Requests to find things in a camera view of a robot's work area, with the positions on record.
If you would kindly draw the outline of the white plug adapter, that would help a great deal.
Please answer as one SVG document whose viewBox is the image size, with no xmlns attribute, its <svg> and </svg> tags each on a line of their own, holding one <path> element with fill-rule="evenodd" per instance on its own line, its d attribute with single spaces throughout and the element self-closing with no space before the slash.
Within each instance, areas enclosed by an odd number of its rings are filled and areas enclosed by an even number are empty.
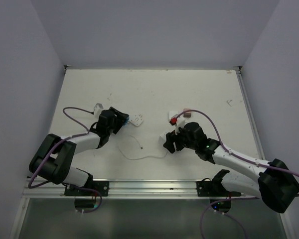
<svg viewBox="0 0 299 239">
<path fill-rule="evenodd" d="M 131 123 L 135 127 L 141 126 L 143 122 L 144 122 L 144 119 L 143 119 L 142 114 L 130 116 L 129 123 Z"/>
</svg>

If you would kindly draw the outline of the white power brick charger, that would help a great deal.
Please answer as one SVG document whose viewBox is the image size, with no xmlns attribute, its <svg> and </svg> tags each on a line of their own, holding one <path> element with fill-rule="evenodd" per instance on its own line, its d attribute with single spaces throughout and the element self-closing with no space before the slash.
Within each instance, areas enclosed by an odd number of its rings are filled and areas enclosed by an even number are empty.
<svg viewBox="0 0 299 239">
<path fill-rule="evenodd" d="M 168 112 L 168 121 L 171 121 L 172 118 L 177 117 L 179 114 L 179 111 L 169 111 Z"/>
</svg>

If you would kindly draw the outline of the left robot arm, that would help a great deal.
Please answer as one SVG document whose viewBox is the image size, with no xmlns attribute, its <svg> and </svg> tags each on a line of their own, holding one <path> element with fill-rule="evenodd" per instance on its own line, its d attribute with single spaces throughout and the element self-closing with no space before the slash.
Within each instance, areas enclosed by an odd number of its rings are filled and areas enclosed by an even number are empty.
<svg viewBox="0 0 299 239">
<path fill-rule="evenodd" d="M 87 127 L 70 116 L 67 110 L 79 110 L 98 118 L 90 127 Z M 74 185 L 80 194 L 86 196 L 94 189 L 91 181 L 93 176 L 72 167 L 74 155 L 103 147 L 109 141 L 111 134 L 117 134 L 127 124 L 130 116 L 114 107 L 105 110 L 101 105 L 96 105 L 92 112 L 77 107 L 65 107 L 63 113 L 82 126 L 85 131 L 63 137 L 48 134 L 29 164 L 32 176 L 28 188 L 33 189 L 47 183 Z"/>
</svg>

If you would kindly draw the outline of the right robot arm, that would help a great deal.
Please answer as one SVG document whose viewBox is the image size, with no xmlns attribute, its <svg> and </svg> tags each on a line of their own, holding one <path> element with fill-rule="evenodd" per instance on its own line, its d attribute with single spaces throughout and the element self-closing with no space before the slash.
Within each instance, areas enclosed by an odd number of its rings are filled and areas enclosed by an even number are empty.
<svg viewBox="0 0 299 239">
<path fill-rule="evenodd" d="M 171 154 L 187 148 L 201 160 L 224 167 L 213 178 L 196 182 L 199 197 L 245 194 L 261 199 L 277 213 L 284 213 L 299 193 L 299 183 L 283 161 L 261 160 L 227 149 L 220 141 L 208 138 L 196 122 L 162 134 L 160 141 Z"/>
</svg>

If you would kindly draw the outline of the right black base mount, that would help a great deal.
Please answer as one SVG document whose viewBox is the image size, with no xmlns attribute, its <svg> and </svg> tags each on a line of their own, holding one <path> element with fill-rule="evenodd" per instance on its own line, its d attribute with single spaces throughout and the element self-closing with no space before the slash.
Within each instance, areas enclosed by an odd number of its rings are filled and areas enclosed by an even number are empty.
<svg viewBox="0 0 299 239">
<path fill-rule="evenodd" d="M 198 197 L 240 197 L 240 192 L 228 191 L 221 184 L 222 179 L 209 179 L 205 178 L 200 181 L 196 181 L 196 191 Z"/>
</svg>

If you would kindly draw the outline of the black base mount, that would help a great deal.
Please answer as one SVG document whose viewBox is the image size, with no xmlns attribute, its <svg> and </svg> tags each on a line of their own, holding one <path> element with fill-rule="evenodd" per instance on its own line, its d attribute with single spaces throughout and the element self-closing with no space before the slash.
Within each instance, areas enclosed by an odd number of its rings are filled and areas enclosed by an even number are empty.
<svg viewBox="0 0 299 239">
<path fill-rule="evenodd" d="M 64 195 L 73 197 L 89 197 L 101 195 L 108 196 L 109 181 L 106 180 L 92 180 L 87 182 L 83 187 L 69 185 L 65 187 Z"/>
<path fill-rule="evenodd" d="M 209 179 L 205 178 L 200 181 L 196 181 L 196 191 L 198 197 L 240 197 L 240 192 L 228 191 L 221 184 L 222 179 Z"/>
</svg>

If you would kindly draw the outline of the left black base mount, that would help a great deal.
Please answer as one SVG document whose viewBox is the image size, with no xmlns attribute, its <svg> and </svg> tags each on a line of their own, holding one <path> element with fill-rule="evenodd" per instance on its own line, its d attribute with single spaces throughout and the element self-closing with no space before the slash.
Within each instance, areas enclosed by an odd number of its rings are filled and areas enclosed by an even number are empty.
<svg viewBox="0 0 299 239">
<path fill-rule="evenodd" d="M 65 187 L 64 195 L 73 197 L 89 197 L 101 195 L 108 196 L 109 181 L 106 180 L 92 180 L 87 182 L 83 187 L 69 185 Z"/>
</svg>

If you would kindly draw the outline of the aluminium front rail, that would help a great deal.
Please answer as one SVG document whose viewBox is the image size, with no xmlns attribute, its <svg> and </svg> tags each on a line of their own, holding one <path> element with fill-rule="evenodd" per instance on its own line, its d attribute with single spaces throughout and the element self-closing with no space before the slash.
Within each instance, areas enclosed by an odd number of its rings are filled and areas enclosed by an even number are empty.
<svg viewBox="0 0 299 239">
<path fill-rule="evenodd" d="M 104 199 L 218 199 L 261 198 L 259 186 L 250 181 L 244 183 L 235 176 L 223 179 L 225 193 L 211 192 L 200 180 L 96 180 L 97 191 Z M 45 184 L 29 189 L 24 187 L 23 198 L 29 199 L 92 199 L 93 193 L 71 189 L 61 184 Z"/>
</svg>

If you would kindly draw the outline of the aluminium rail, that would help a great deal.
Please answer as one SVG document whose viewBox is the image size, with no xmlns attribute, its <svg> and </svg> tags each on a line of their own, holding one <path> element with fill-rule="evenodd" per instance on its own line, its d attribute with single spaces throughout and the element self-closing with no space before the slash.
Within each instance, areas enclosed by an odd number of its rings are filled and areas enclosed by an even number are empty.
<svg viewBox="0 0 299 239">
<path fill-rule="evenodd" d="M 200 180 L 96 180 L 97 191 L 104 199 L 218 199 L 261 198 L 259 186 L 250 181 L 244 183 L 235 176 L 223 179 L 225 193 L 211 192 Z M 29 199 L 92 199 L 93 193 L 71 189 L 61 184 L 45 184 L 29 189 L 24 187 L 23 198 Z"/>
<path fill-rule="evenodd" d="M 242 97 L 243 97 L 243 100 L 244 100 L 245 108 L 246 108 L 246 111 L 247 111 L 248 119 L 249 119 L 249 122 L 250 122 L 250 126 L 251 126 L 253 137 L 254 137 L 254 141 L 255 141 L 255 144 L 256 144 L 256 148 L 257 148 L 257 153 L 260 156 L 260 158 L 264 160 L 264 159 L 266 159 L 266 157 L 264 155 L 263 147 L 262 147 L 262 144 L 261 144 L 261 141 L 260 141 L 259 133 L 258 133 L 258 130 L 257 130 L 257 127 L 256 127 L 256 123 L 255 123 L 255 120 L 254 120 L 253 113 L 252 113 L 251 105 L 250 105 L 250 102 L 249 102 L 249 99 L 248 99 L 248 96 L 247 96 L 247 91 L 246 91 L 244 81 L 243 81 L 243 77 L 242 77 L 241 67 L 234 67 L 234 70 L 236 72 L 236 76 L 237 76 L 239 86 L 240 86 L 240 90 L 241 90 L 241 93 L 242 93 Z"/>
</svg>

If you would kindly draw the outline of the aluminium right side rail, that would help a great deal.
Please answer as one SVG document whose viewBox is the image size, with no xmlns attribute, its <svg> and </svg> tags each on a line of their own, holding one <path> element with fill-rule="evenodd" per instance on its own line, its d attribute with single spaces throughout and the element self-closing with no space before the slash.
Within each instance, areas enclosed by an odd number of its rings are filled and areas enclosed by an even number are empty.
<svg viewBox="0 0 299 239">
<path fill-rule="evenodd" d="M 244 100 L 245 108 L 246 108 L 246 111 L 247 111 L 248 119 L 249 119 L 249 122 L 250 122 L 250 126 L 251 126 L 253 137 L 254 137 L 254 141 L 255 141 L 255 144 L 256 144 L 256 148 L 257 148 L 257 153 L 260 156 L 260 158 L 264 160 L 264 159 L 266 159 L 266 157 L 264 155 L 263 147 L 262 147 L 262 144 L 261 144 L 261 141 L 260 141 L 259 133 L 258 133 L 258 130 L 257 130 L 257 127 L 256 127 L 256 123 L 255 123 L 255 120 L 254 120 L 253 113 L 252 113 L 251 105 L 250 105 L 250 102 L 249 102 L 249 99 L 248 99 L 248 96 L 247 96 L 247 91 L 246 91 L 244 81 L 243 81 L 243 77 L 242 77 L 241 67 L 234 67 L 234 70 L 236 72 L 236 76 L 237 76 L 239 86 L 240 86 L 240 90 L 241 90 L 241 93 L 242 93 L 242 97 L 243 97 L 243 100 Z"/>
</svg>

